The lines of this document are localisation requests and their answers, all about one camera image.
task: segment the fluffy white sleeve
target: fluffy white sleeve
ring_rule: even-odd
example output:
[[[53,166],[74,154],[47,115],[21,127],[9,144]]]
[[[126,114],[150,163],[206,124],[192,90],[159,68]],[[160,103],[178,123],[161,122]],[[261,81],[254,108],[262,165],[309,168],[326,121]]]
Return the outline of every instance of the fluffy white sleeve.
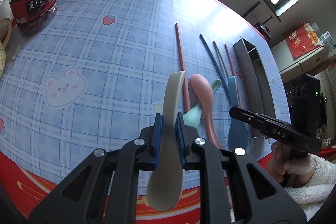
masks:
[[[305,185],[299,188],[286,188],[288,194],[301,206],[307,221],[319,210],[336,183],[336,164],[315,155],[316,170]]]

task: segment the human hand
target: human hand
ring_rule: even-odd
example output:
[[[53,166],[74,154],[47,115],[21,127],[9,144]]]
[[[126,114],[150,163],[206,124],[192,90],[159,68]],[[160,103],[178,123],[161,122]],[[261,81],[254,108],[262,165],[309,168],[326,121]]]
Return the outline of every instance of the human hand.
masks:
[[[283,144],[275,142],[272,144],[272,159],[268,162],[267,171],[279,183],[282,183],[283,175],[297,175],[293,187],[301,187],[306,184],[313,176],[316,169],[315,160],[308,154],[304,158],[294,158],[292,160],[283,159]]]

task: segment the white tile wall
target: white tile wall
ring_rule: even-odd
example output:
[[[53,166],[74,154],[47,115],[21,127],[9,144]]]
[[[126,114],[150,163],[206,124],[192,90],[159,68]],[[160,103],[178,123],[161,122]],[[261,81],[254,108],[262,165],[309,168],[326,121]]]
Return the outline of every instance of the white tile wall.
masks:
[[[321,93],[323,93],[324,97],[327,97],[327,103],[325,105],[325,109],[327,112],[327,138],[335,138],[336,137],[336,133],[335,133],[335,106],[333,104],[333,93],[335,93],[335,91],[333,92],[333,90],[331,89],[331,83],[330,83],[330,79],[329,76],[327,74],[327,71],[324,70],[321,73],[319,73],[318,75],[315,75],[315,77],[317,77],[320,82],[321,82]]]

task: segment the pink chopstick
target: pink chopstick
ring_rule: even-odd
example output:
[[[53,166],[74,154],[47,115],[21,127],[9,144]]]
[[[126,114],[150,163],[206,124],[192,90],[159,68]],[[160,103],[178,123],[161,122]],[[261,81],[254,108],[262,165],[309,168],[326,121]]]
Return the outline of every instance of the pink chopstick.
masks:
[[[235,77],[237,77],[236,72],[235,72],[235,69],[233,68],[233,64],[232,64],[232,61],[231,61],[231,56],[230,56],[230,54],[229,54],[229,50],[228,50],[228,48],[227,48],[227,45],[224,44],[224,47],[225,47],[225,50],[226,50],[227,58],[229,59],[229,63],[230,63],[230,67],[231,67],[232,75],[234,75]],[[240,94],[239,94],[239,86],[238,86],[238,83],[237,83],[237,91],[238,91],[238,103],[239,103],[239,107],[242,107],[242,100],[241,100],[241,98],[240,98]]]
[[[190,107],[189,89],[188,89],[187,74],[185,70],[185,63],[184,63],[184,57],[183,57],[183,51],[182,51],[180,30],[179,30],[179,25],[177,23],[175,24],[175,30],[176,30],[178,53],[180,56],[180,68],[181,70],[185,71],[184,82],[183,82],[183,97],[184,97],[184,111],[185,113],[187,113],[191,109],[191,107]]]

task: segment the blue plaid tablecloth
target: blue plaid tablecloth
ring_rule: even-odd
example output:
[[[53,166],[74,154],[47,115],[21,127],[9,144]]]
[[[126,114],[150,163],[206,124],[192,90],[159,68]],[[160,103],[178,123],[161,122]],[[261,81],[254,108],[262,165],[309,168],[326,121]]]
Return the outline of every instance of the blue plaid tablecloth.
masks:
[[[242,36],[256,45],[277,118],[289,121],[283,84],[267,43],[216,0],[58,0],[58,13],[43,31],[26,37],[13,30],[9,45],[19,42],[22,47],[15,62],[6,62],[0,79],[5,127],[0,151],[30,172],[59,183],[95,148],[116,150],[137,138],[162,111],[168,77],[180,70],[176,22],[188,79],[195,73],[209,82],[218,78],[199,34],[214,55],[210,43],[217,42],[228,69],[224,43],[237,70],[233,44]],[[238,84],[247,109],[243,80]],[[70,95],[64,97],[63,88]],[[192,89],[190,99],[192,105],[197,101]],[[223,148],[229,109],[221,87],[214,95],[213,119]],[[183,113],[182,98],[179,111]],[[206,137],[203,120],[199,134]],[[270,153],[270,143],[252,142],[249,153],[258,160]],[[149,175],[140,173],[138,194],[145,194]],[[185,189],[199,185],[198,175],[186,173]]]

